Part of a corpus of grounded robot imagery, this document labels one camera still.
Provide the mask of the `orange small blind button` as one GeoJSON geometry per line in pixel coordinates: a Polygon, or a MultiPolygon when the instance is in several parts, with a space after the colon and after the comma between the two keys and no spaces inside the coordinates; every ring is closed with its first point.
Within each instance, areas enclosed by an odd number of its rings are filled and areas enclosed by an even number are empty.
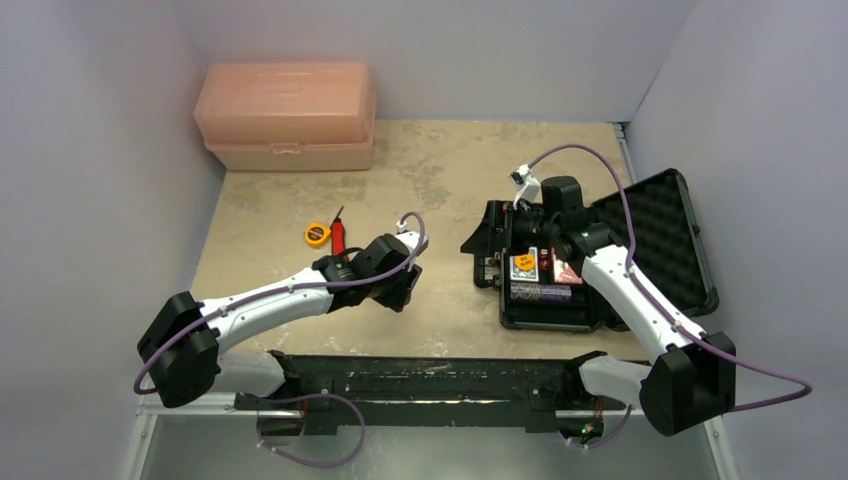
{"type": "Polygon", "coordinates": [[[511,257],[511,269],[516,274],[519,272],[532,272],[535,268],[536,254],[533,251],[511,257]]]}

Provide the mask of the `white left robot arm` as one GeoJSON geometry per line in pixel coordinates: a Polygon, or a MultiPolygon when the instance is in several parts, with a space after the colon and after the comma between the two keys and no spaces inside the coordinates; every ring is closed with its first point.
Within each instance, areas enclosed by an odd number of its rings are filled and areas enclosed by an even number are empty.
{"type": "Polygon", "coordinates": [[[244,354],[236,346],[290,322],[366,300],[402,311],[422,272],[416,258],[428,242],[415,230],[383,234],[364,249],[324,256],[287,279],[241,294],[204,301],[188,292],[172,296],[138,342],[143,366],[134,392],[156,394],[167,408],[211,392],[262,398],[275,409],[289,407],[297,399],[298,382],[283,354],[244,354]]]}

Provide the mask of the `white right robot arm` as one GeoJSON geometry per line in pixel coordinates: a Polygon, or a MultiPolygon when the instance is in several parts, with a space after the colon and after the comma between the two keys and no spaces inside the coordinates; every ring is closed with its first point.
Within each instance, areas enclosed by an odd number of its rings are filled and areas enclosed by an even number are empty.
{"type": "Polygon", "coordinates": [[[571,301],[563,284],[554,281],[551,267],[523,270],[517,261],[522,255],[537,263],[563,260],[649,354],[645,365],[601,351],[567,361],[563,399],[584,407],[597,397],[615,398],[642,409],[664,436],[730,412],[736,367],[729,337],[706,333],[641,276],[627,245],[584,206],[575,178],[551,177],[537,187],[541,202],[489,201],[462,244],[461,253],[475,259],[476,286],[499,286],[502,315],[512,323],[551,327],[571,301]]]}

